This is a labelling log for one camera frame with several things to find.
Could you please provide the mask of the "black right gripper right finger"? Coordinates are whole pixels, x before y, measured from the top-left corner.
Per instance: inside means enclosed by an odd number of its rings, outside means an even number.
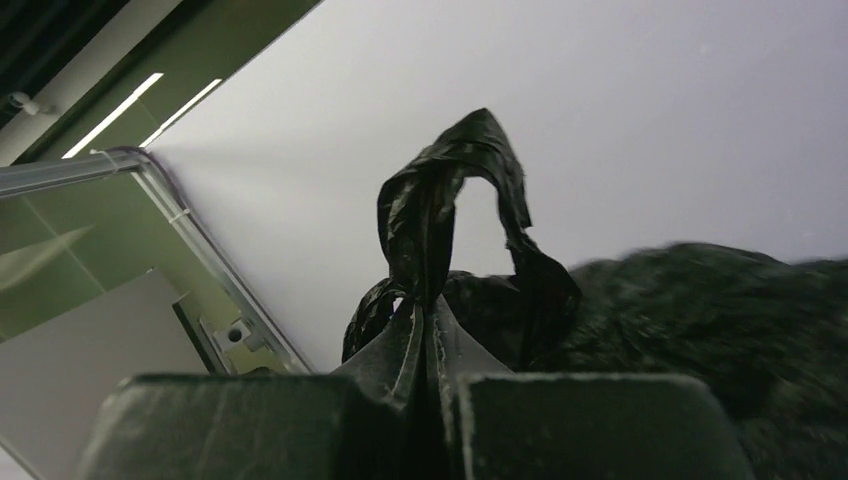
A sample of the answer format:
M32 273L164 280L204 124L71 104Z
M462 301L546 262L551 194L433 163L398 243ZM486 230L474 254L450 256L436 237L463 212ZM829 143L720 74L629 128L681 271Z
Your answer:
M457 322L426 320L454 479L750 479L717 399L678 374L515 373Z

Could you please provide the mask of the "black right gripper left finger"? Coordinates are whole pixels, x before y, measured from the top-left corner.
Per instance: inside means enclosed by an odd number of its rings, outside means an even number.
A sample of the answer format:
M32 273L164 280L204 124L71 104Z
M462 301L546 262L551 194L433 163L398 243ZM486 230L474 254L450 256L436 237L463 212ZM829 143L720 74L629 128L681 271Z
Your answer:
M420 310L323 375L140 375L106 399L80 479L417 479Z

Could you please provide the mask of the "black plastic trash bag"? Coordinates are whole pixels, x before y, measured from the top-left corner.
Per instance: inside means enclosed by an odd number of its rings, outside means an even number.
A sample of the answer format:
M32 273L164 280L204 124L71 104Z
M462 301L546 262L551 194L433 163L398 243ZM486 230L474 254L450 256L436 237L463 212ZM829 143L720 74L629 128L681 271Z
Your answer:
M489 182L513 272L451 268L456 200ZM474 110L390 177L377 200L389 267L344 334L353 357L395 298L443 297L518 372L679 373L705 382L759 479L847 475L847 262L784 262L704 242L567 269L529 236L524 170L495 115Z

